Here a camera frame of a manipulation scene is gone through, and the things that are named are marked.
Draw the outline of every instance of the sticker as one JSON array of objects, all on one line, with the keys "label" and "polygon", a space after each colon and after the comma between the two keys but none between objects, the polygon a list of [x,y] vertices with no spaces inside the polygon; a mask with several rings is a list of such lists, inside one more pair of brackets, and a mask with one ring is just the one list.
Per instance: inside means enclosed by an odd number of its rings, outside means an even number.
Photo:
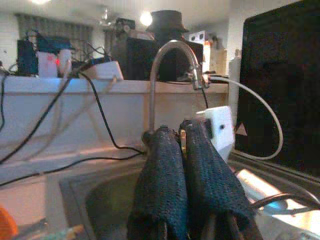
[{"label": "sticker", "polygon": [[247,131],[245,129],[245,126],[243,123],[240,124],[240,127],[235,132],[235,134],[242,135],[242,136],[248,136]]}]

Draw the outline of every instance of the black speaker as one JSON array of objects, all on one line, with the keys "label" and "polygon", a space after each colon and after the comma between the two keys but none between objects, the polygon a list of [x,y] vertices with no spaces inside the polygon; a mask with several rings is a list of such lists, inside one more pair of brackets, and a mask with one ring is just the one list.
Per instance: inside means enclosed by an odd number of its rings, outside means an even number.
[{"label": "black speaker", "polygon": [[33,48],[33,43],[26,40],[18,40],[18,74],[28,76],[38,74],[38,59]]}]

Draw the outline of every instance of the white cable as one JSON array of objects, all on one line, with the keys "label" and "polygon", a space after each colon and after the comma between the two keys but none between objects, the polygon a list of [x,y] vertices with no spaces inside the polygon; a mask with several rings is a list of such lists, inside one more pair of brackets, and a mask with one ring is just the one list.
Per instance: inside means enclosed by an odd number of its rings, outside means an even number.
[{"label": "white cable", "polygon": [[247,86],[237,82],[237,81],[234,81],[234,80],[231,80],[231,79],[227,79],[227,78],[224,78],[224,77],[218,77],[218,76],[209,76],[209,79],[210,80],[219,80],[219,81],[223,81],[223,82],[227,82],[227,83],[231,83],[231,84],[235,84],[237,86],[239,86],[240,88],[246,90],[247,92],[251,93],[253,96],[255,96],[265,107],[266,109],[268,109],[268,111],[271,113],[274,121],[275,121],[275,124],[276,124],[276,127],[278,128],[278,132],[279,132],[279,144],[278,144],[278,148],[277,150],[270,156],[254,156],[254,155],[250,155],[248,153],[245,153],[245,152],[242,152],[242,151],[238,151],[238,150],[233,150],[233,152],[235,154],[238,154],[238,155],[241,155],[243,157],[246,157],[246,158],[249,158],[249,159],[256,159],[256,160],[270,160],[270,159],[273,159],[275,156],[277,156],[282,147],[283,147],[283,144],[284,144],[284,134],[283,134],[283,131],[282,131],[282,128],[281,128],[281,125],[280,125],[280,122],[277,118],[277,115],[275,114],[275,112],[272,110],[272,108],[269,106],[269,104],[261,97],[259,96],[255,91],[253,91],[252,89],[248,88]]}]

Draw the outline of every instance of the white shelf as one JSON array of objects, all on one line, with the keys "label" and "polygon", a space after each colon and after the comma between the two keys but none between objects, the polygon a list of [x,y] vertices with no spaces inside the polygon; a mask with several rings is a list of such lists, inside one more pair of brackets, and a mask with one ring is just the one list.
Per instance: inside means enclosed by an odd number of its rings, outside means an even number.
[{"label": "white shelf", "polygon": [[[92,80],[99,93],[110,94],[147,94],[150,89],[149,81],[121,80]],[[57,93],[61,78],[39,78],[24,76],[9,76],[5,80],[5,94],[50,94]],[[205,90],[207,93],[226,94],[228,84],[214,83]],[[64,91],[65,94],[78,94],[92,92],[88,82],[82,78],[74,78]],[[156,83],[156,93],[159,94],[194,94],[191,84],[175,85],[164,82]]]}]

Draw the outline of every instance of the ceiling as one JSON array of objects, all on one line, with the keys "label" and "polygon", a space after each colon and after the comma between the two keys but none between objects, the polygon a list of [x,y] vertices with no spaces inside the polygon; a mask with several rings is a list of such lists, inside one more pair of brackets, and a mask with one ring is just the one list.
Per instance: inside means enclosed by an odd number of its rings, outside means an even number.
[{"label": "ceiling", "polygon": [[124,17],[134,19],[138,29],[143,11],[177,10],[187,29],[225,20],[228,18],[230,0],[52,0],[36,5],[30,0],[0,0],[0,11],[26,13],[69,22],[98,25],[98,18],[108,9],[109,19]]}]

